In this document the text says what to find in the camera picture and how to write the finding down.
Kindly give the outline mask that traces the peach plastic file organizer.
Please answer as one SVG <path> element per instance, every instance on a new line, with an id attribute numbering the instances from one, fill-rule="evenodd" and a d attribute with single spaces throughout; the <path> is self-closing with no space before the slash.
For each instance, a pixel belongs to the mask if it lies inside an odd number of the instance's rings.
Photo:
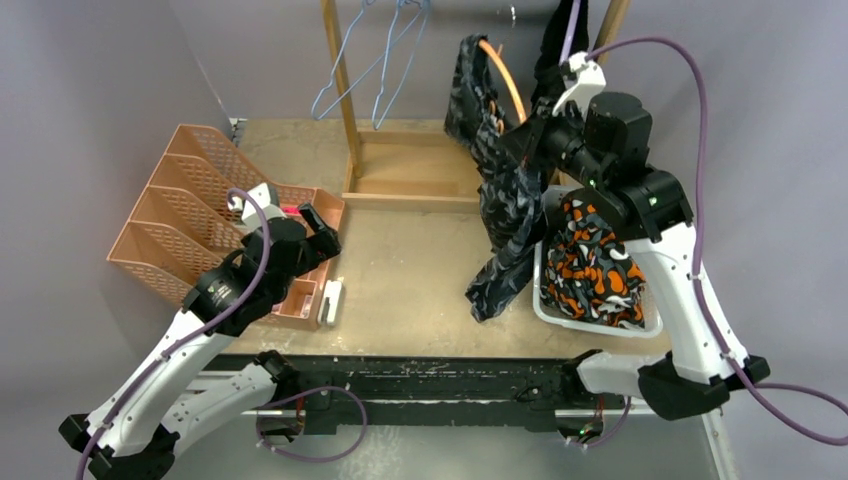
<path id="1" fill-rule="evenodd" d="M 240 216 L 227 191 L 269 183 L 283 207 L 309 202 L 339 230 L 345 202 L 328 191 L 268 179 L 230 139 L 211 126 L 181 124 L 138 198 L 107 259 L 180 306 L 198 276 L 242 246 Z M 282 304 L 260 324 L 314 331 L 333 261 L 294 280 Z"/>

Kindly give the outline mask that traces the orange camouflage shorts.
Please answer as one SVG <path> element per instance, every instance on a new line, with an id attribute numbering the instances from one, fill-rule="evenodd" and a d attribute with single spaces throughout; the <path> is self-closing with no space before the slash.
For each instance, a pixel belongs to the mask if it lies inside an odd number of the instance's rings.
<path id="1" fill-rule="evenodd" d="M 617 329 L 645 326 L 645 276 L 596 206 L 569 193 L 548 220 L 541 303 L 565 319 Z"/>

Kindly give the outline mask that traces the blue wire hanger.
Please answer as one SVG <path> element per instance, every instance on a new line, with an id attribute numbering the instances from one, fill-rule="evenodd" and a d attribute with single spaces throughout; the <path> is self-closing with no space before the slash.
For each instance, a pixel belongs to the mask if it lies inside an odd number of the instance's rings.
<path id="1" fill-rule="evenodd" d="M 378 90 L 372 103 L 370 121 L 374 130 L 380 130 L 393 109 L 402 89 L 407 83 L 416 60 L 432 13 L 431 1 L 393 1 L 393 14 L 384 45 L 372 63 L 353 80 L 344 80 L 345 53 L 351 46 L 351 37 L 363 18 L 378 1 L 359 1 L 359 10 L 343 32 L 338 44 L 332 47 L 334 54 L 327 83 L 314 97 L 310 115 L 322 120 L 344 100 L 350 100 L 352 92 L 373 72 L 379 73 Z M 389 70 L 395 60 L 397 47 L 407 39 L 414 39 L 404 62 L 404 69 L 395 85 L 389 83 Z"/>

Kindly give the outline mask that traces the grey camouflage shorts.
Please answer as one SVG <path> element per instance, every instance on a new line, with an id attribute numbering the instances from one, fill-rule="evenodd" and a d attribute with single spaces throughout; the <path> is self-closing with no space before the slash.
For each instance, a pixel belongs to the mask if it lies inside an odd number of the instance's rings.
<path id="1" fill-rule="evenodd" d="M 542 172 L 524 167 L 502 145 L 509 130 L 492 79 L 485 34 L 460 40 L 443 124 L 446 135 L 470 155 L 480 185 L 480 218 L 491 257 L 468 284 L 472 318 L 483 323 L 501 315 L 531 282 L 535 244 L 543 233 Z"/>

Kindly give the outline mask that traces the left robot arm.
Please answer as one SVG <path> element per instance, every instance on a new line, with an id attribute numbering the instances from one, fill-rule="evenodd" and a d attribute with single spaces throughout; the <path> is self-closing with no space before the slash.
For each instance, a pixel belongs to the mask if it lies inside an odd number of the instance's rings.
<path id="1" fill-rule="evenodd" d="M 112 395 L 61 423 L 60 435 L 79 455 L 77 478 L 159 479 L 229 419 L 297 399 L 294 370 L 274 350 L 221 385 L 184 397 L 219 353 L 287 298 L 297 278 L 342 250 L 337 230 L 312 204 L 289 214 L 266 183 L 229 189 L 227 203 L 247 229 L 239 247 L 198 277 L 164 335 Z"/>

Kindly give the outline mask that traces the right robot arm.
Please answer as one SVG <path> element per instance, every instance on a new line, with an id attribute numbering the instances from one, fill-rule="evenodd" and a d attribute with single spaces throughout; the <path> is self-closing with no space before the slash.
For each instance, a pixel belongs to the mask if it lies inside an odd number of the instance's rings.
<path id="1" fill-rule="evenodd" d="M 666 420 L 699 416 L 770 368 L 746 350 L 722 311 L 702 261 L 699 214 L 681 183 L 647 161 L 650 114 L 637 97 L 607 89 L 596 58 L 573 54 L 568 69 L 576 80 L 552 117 L 530 120 L 504 141 L 521 157 L 553 161 L 579 183 L 643 272 L 671 348 L 661 357 L 586 353 L 561 392 L 576 407 L 607 393 L 642 399 Z"/>

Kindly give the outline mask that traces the white stapler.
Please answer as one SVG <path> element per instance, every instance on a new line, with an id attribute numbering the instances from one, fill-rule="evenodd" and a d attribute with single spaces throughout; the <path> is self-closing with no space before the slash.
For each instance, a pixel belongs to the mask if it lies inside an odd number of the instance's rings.
<path id="1" fill-rule="evenodd" d="M 328 280 L 325 283 L 317 317 L 321 326 L 333 328 L 337 324 L 343 290 L 344 284 L 342 279 Z"/>

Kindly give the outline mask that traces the orange hanger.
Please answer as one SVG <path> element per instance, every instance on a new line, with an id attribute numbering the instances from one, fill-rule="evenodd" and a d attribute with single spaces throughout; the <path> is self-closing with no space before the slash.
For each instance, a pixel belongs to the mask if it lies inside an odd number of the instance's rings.
<path id="1" fill-rule="evenodd" d="M 516 82 L 509 68 L 501 58 L 501 49 L 493 47 L 485 38 L 481 38 L 478 41 L 478 47 L 482 49 L 489 57 L 489 59 L 494 63 L 496 69 L 503 78 L 505 86 L 509 92 L 510 98 L 516 111 L 518 121 L 520 124 L 524 123 L 527 120 L 527 110 L 524 106 L 523 98 L 519 92 Z"/>

